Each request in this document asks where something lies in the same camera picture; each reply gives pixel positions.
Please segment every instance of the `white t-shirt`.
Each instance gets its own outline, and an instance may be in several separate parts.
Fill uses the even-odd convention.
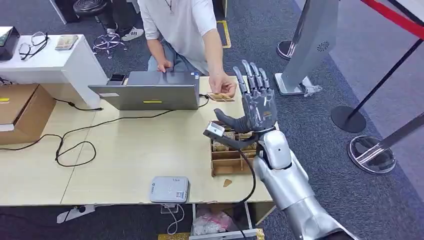
[[[217,28],[212,0],[138,0],[138,4],[146,39],[157,39],[161,33],[178,54],[208,75],[202,36]]]

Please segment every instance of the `wooden box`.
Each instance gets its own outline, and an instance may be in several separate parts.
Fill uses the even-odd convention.
[[[234,140],[248,139],[252,135],[252,133],[236,133],[220,121],[214,121],[214,123],[223,126],[225,128],[224,135]],[[254,143],[241,150],[250,164],[253,164],[253,158],[256,155],[256,145]],[[249,166],[236,149],[222,145],[212,139],[210,140],[210,149],[212,177],[216,175],[251,174]]]

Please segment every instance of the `robotic finger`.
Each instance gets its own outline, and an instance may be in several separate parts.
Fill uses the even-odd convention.
[[[252,67],[252,69],[253,69],[253,72],[254,72],[254,78],[256,79],[257,87],[258,87],[260,90],[262,90],[262,89],[264,88],[264,82],[262,81],[262,76],[261,76],[261,74],[259,73],[258,67],[256,66],[256,64],[255,64],[254,62],[251,62],[251,63],[250,63],[250,66],[251,66],[251,67]]]
[[[262,68],[259,68],[259,72],[262,75],[262,79],[263,79],[263,85],[266,89],[270,88],[270,81],[268,81],[268,77],[267,74],[265,73],[265,71]]]
[[[248,92],[248,88],[246,87],[246,83],[245,83],[245,80],[243,79],[243,75],[240,72],[240,69],[234,66],[232,70],[234,71],[235,76],[237,77],[238,86],[240,88],[241,95],[246,94]]]
[[[254,78],[253,73],[252,73],[251,66],[249,65],[248,61],[246,61],[244,59],[241,60],[241,63],[243,64],[244,69],[246,70],[247,81],[249,83],[250,93],[252,94],[253,90],[256,89],[256,83],[255,83],[255,78]]]

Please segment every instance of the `laptop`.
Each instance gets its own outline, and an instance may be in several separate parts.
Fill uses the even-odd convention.
[[[132,71],[128,79],[88,87],[118,110],[196,110],[197,72]]]

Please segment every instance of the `robotic thumb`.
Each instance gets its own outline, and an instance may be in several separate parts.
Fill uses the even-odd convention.
[[[240,118],[233,118],[231,116],[226,115],[219,108],[215,108],[213,111],[215,112],[216,118],[218,118],[219,121],[232,127],[237,133],[245,134],[251,131],[250,127],[248,126],[246,116],[242,116]]]

